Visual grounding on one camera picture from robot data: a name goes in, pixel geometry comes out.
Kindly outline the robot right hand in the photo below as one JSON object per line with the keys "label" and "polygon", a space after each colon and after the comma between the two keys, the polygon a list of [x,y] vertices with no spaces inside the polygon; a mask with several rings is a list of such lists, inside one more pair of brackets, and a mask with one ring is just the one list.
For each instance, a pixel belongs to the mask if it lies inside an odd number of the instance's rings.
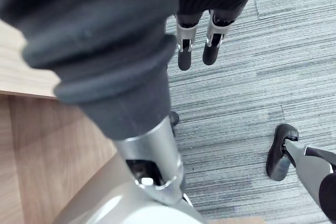
{"label": "robot right hand", "polygon": [[112,139],[136,184],[172,205],[184,193],[170,126],[167,65],[180,67],[202,13],[217,39],[248,0],[1,0],[1,19],[26,38],[26,63],[53,71],[56,97],[79,107]]}

